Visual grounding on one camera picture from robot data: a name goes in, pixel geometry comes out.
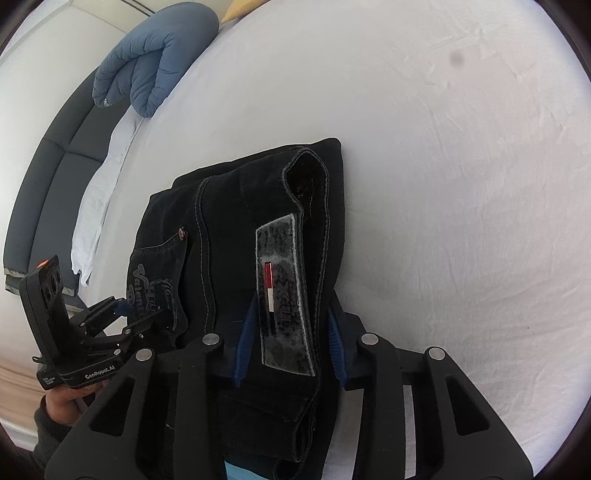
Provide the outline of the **operator left hand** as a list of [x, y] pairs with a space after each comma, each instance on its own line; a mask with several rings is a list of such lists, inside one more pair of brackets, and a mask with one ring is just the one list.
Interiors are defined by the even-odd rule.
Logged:
[[103, 388], [102, 383], [97, 383], [80, 389], [60, 385], [48, 390], [45, 394], [47, 414], [57, 424], [73, 427], [83, 413], [78, 406], [78, 400], [91, 394], [98, 394]]

